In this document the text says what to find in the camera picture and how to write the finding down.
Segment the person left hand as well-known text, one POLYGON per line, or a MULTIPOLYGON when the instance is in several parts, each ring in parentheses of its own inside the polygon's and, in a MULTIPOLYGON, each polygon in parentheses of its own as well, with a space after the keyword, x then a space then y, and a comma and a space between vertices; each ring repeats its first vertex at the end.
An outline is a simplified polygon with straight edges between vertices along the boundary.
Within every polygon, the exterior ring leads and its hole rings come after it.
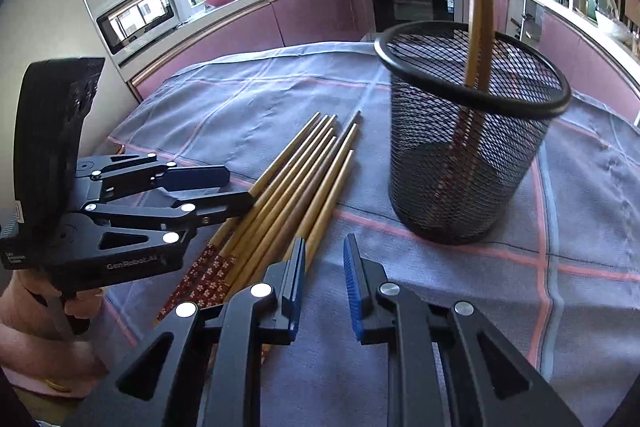
POLYGON ((99 315, 103 299, 101 287, 63 297, 46 274, 16 270, 1 294, 1 323, 40 338, 72 339, 70 320, 77 320, 81 326, 89 324, 99 315))

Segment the pink sleeve left forearm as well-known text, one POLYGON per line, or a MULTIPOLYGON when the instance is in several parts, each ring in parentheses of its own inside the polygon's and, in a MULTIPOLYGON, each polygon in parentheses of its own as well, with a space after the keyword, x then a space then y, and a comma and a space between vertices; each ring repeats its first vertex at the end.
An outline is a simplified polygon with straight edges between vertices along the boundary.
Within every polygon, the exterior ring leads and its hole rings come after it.
POLYGON ((1 325, 1 368, 24 390, 85 398, 107 373, 87 341, 50 340, 1 325))

